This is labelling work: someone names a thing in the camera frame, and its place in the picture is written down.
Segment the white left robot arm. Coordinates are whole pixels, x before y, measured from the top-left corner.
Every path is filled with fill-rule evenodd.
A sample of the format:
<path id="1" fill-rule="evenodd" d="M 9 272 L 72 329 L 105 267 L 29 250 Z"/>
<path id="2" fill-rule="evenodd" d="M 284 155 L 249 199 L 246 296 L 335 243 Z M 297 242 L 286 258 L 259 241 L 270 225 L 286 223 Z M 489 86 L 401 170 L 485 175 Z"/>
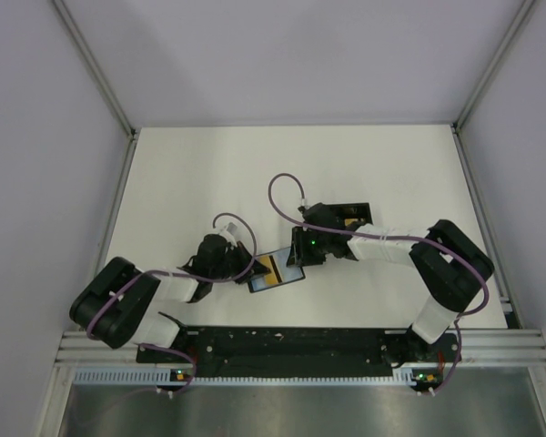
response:
<path id="1" fill-rule="evenodd" d="M 142 271 L 122 257 L 111 259 L 74 300 L 69 316 L 89 338 L 112 349 L 148 343 L 167 360 L 178 361 L 188 340 L 166 305 L 197 303 L 217 283 L 243 284 L 267 272 L 242 242 L 222 230 L 206 235 L 197 253 L 173 271 Z"/>

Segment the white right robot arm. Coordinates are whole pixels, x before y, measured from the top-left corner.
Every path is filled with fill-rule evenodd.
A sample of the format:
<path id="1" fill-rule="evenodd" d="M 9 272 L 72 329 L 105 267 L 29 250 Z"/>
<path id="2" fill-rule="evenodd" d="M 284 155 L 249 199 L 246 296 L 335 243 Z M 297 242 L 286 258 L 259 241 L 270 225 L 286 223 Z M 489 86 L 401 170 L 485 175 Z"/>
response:
<path id="1" fill-rule="evenodd" d="M 292 229 L 288 265 L 321 265 L 328 255 L 352 261 L 385 261 L 414 268 L 430 297 L 409 327 L 406 346 L 420 361 L 440 348 L 440 337 L 487 285 L 495 267 L 452 221 L 440 219 L 419 232 L 380 228 L 362 217 L 367 205 L 301 206 Z"/>

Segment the black plastic card tray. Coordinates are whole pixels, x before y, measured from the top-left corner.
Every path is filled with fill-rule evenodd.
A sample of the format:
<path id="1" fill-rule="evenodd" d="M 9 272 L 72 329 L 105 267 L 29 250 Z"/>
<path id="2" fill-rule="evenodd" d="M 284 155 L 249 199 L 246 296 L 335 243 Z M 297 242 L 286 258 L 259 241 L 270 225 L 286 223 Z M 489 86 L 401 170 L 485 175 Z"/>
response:
<path id="1" fill-rule="evenodd" d="M 343 224 L 345 219 L 350 218 L 365 219 L 365 224 L 373 223 L 370 204 L 368 202 L 328 204 L 328 207 L 332 213 L 343 222 Z"/>

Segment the yellow card black stripe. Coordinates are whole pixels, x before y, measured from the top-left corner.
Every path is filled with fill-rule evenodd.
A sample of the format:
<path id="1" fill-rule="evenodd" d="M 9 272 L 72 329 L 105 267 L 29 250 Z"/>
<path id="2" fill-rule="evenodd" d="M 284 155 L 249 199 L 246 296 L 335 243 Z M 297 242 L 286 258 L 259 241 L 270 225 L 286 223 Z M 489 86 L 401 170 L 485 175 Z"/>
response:
<path id="1" fill-rule="evenodd" d="M 272 255 L 259 256 L 258 263 L 258 273 L 251 281 L 253 292 L 269 290 L 282 284 L 282 275 Z"/>

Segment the black leather card holder wallet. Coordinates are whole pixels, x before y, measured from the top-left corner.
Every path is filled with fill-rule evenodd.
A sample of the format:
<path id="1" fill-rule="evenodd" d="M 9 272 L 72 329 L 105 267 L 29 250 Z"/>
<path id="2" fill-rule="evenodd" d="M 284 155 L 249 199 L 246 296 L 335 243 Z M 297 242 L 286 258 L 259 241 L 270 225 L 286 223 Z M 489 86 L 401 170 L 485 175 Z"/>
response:
<path id="1" fill-rule="evenodd" d="M 306 278 L 301 267 L 288 265 L 291 247 L 277 249 L 269 253 L 257 256 L 257 262 L 268 269 L 266 274 L 258 274 L 248 282 L 250 293 L 258 293 L 266 290 L 285 286 Z"/>

